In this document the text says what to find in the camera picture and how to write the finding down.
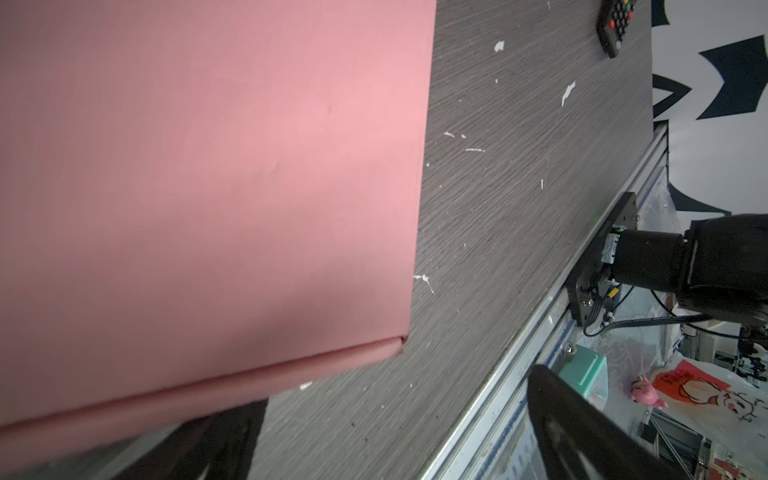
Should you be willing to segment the pink paper box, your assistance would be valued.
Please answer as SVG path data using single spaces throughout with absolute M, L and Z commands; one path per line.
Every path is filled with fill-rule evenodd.
M 432 1 L 1 5 L 1 470 L 398 355 Z

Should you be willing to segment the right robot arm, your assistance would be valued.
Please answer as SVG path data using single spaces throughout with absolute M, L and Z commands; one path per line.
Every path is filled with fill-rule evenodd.
M 610 264 L 616 281 L 671 293 L 721 321 L 767 325 L 767 216 L 698 220 L 683 234 L 626 230 Z

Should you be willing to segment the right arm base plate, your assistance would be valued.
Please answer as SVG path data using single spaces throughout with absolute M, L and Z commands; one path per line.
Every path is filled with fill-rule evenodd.
M 624 192 L 569 273 L 565 287 L 571 314 L 579 327 L 588 327 L 598 319 L 610 291 L 608 264 L 615 241 L 610 241 L 609 236 L 636 229 L 637 211 L 636 194 Z

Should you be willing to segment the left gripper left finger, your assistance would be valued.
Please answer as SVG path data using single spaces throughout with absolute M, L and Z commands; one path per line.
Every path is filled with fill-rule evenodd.
M 268 406 L 266 399 L 182 424 L 118 479 L 246 479 Z

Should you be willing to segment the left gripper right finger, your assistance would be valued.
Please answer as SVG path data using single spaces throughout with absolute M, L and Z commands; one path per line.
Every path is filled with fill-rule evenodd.
M 528 375 L 529 418 L 547 477 L 682 479 L 544 365 Z

